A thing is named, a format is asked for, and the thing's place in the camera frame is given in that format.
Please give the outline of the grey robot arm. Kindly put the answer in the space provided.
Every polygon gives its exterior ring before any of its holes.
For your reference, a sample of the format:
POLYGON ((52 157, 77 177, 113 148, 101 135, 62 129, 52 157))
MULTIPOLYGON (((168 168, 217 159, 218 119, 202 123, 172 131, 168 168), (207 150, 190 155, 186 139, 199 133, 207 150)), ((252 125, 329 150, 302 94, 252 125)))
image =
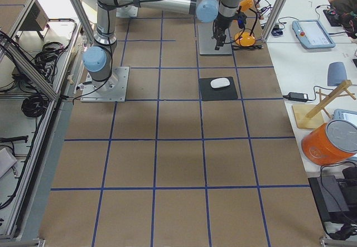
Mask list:
POLYGON ((146 68, 154 53, 151 45, 162 42, 165 55, 175 61, 179 69, 190 57, 193 30, 179 25, 196 24, 200 54, 212 54, 229 46, 227 30, 236 17, 240 0, 97 0, 97 27, 94 32, 98 47, 114 47, 116 12, 127 8, 138 9, 128 27, 138 33, 133 56, 142 62, 129 76, 128 99, 153 99, 157 88, 149 78, 157 69, 146 68))

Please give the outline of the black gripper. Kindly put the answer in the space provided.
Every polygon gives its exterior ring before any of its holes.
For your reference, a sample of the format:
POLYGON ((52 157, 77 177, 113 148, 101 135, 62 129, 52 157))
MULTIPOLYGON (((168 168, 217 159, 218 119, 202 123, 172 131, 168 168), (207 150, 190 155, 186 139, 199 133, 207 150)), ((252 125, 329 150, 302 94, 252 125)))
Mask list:
POLYGON ((236 13, 233 17, 225 17, 218 13, 213 21, 213 38, 216 40, 215 50, 220 50, 226 40, 225 31, 231 26, 233 21, 237 21, 238 27, 243 29, 247 23, 247 15, 243 12, 236 13))

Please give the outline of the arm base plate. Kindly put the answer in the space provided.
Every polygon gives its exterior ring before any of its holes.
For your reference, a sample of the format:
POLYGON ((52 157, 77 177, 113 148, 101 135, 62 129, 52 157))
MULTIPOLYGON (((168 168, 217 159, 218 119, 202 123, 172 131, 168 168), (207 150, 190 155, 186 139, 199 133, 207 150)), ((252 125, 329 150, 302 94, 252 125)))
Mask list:
POLYGON ((138 8, 135 6, 118 7, 116 10, 117 18, 136 18, 138 8))
POLYGON ((115 67, 109 80, 100 88, 101 84, 92 81, 90 74, 87 73, 86 80, 90 81, 90 84, 83 87, 83 96, 80 100, 83 103, 125 102, 128 78, 128 66, 115 67))

